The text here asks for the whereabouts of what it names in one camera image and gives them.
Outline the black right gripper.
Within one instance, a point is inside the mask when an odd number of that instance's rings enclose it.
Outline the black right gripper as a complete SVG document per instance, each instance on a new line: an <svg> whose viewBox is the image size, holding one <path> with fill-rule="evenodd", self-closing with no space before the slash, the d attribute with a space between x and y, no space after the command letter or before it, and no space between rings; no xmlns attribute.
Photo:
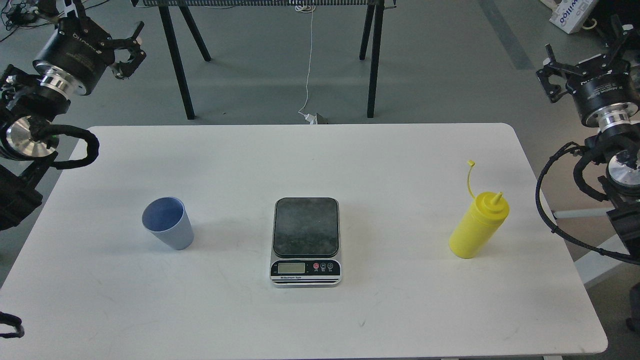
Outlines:
<svg viewBox="0 0 640 360"><path fill-rule="evenodd" d="M570 65L559 62L551 44L545 44L547 58L535 73L549 101L557 103L568 93L572 96L579 119L588 128L600 127L604 109L625 111L628 117L639 110L639 93L631 78L631 64L638 63L639 26L622 22L617 14L603 21L606 54L613 60L608 67L599 57L583 60L578 67L587 75L570 76ZM552 83L559 77L564 84Z"/></svg>

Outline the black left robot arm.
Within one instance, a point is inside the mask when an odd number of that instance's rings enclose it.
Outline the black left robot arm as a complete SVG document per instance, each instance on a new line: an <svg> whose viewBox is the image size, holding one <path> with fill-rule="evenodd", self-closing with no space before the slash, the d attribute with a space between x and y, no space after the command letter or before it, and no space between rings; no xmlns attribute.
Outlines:
<svg viewBox="0 0 640 360"><path fill-rule="evenodd" d="M9 64L1 75L1 157L28 161L20 174L1 168L0 227L18 226L43 201L36 187L50 168L76 169L99 155L98 137L87 129L55 124L71 96L90 95L111 68L117 79L129 78L146 59L140 34L114 38L85 15L62 18L32 62L34 74Z"/></svg>

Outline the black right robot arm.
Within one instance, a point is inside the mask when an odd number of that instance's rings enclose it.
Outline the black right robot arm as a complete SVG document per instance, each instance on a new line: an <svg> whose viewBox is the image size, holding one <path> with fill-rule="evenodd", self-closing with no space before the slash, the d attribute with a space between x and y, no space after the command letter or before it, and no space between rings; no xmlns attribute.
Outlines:
<svg viewBox="0 0 640 360"><path fill-rule="evenodd" d="M583 126L598 132L583 144L567 142L557 150L537 178L535 206L553 234L588 251L624 264L639 264L639 91L633 82L632 66L624 58L628 43L639 39L631 23L621 23L617 14L610 19L614 38L606 53L578 64L559 62L550 44L547 60L535 73L550 102L570 95ZM541 186L550 168L561 157L578 157L573 179L578 189L598 202L613 206L606 211L615 234L626 253L595 247L576 239L551 220L542 207Z"/></svg>

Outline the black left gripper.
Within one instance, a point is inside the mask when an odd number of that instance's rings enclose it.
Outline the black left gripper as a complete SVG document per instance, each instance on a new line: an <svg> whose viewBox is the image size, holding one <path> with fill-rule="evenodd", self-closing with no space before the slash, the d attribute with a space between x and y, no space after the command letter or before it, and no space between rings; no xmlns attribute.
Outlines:
<svg viewBox="0 0 640 360"><path fill-rule="evenodd" d="M116 62L115 51L121 50L121 44L115 41L94 21L87 21L82 29L77 18L62 18L45 47L33 61L34 69L39 73L38 85L57 92L61 96L90 95L96 88L107 68L111 68L116 79L130 78L146 59L142 50L140 34L145 23L135 23L132 34L124 39L129 57L126 61Z"/></svg>

